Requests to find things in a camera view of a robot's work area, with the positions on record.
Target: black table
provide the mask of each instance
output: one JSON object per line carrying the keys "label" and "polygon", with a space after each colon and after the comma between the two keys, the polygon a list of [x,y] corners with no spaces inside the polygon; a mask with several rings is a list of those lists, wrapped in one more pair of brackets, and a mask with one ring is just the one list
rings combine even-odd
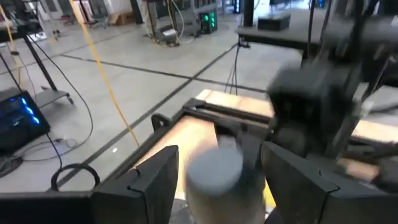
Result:
{"label": "black table", "polygon": [[[310,11],[308,9],[289,9],[291,14],[289,28],[282,31],[258,30],[253,27],[238,27],[236,32],[239,37],[247,42],[275,45],[303,50],[303,59],[307,58],[308,23]],[[320,40],[325,11],[316,9],[313,15],[311,53],[316,52]]]}

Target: concrete floor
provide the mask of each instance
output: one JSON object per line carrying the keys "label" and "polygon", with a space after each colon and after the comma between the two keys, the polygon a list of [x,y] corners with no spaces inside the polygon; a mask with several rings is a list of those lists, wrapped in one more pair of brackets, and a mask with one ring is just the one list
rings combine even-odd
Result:
{"label": "concrete floor", "polygon": [[[143,28],[129,25],[91,30],[90,34],[116,99],[129,123],[134,124],[140,142],[152,132],[150,115],[162,113],[172,116],[191,97],[203,89],[224,90],[229,71],[233,64],[236,49],[231,49],[237,41],[234,28],[239,21],[234,16],[220,18],[219,31],[203,36],[191,44],[178,48],[165,49],[151,44],[142,37]],[[82,147],[62,156],[64,164],[83,162],[93,158],[98,149],[104,153],[90,162],[101,178],[105,178],[128,155],[137,148],[130,134],[122,134],[115,143],[104,145],[114,139],[124,128],[121,118],[115,110],[100,70],[93,62],[93,56],[78,27],[69,27],[67,36],[58,42],[40,42],[52,60],[63,70],[68,79],[88,103],[94,120],[93,135]],[[42,72],[34,63],[27,47],[17,41],[18,51],[32,78],[35,90],[39,86],[48,86]],[[299,52],[267,45],[252,44],[251,49],[242,49],[238,58],[239,95],[265,99],[263,91],[283,64],[300,63]],[[6,49],[0,49],[9,65],[12,58]],[[69,91],[75,100],[75,106],[66,99],[46,106],[42,112],[49,121],[53,138],[72,139],[82,142],[90,131],[90,120],[83,102],[70,85],[61,76],[56,67],[44,60],[47,70],[60,90]],[[10,76],[0,66],[0,88],[14,86]],[[26,72],[22,70],[22,87],[33,94]],[[377,104],[397,101],[397,91],[384,88],[376,94],[373,101]],[[369,118],[384,123],[398,124],[396,116],[388,115]],[[46,141],[40,138],[35,143]],[[67,150],[66,145],[57,145],[58,150]],[[51,147],[30,150],[26,160],[45,159],[55,155]],[[13,173],[0,179],[0,192],[41,192],[50,187],[50,178],[59,168],[58,159],[40,162],[25,162]],[[62,190],[87,190],[92,188],[93,179],[86,172],[80,172],[68,181]]]}

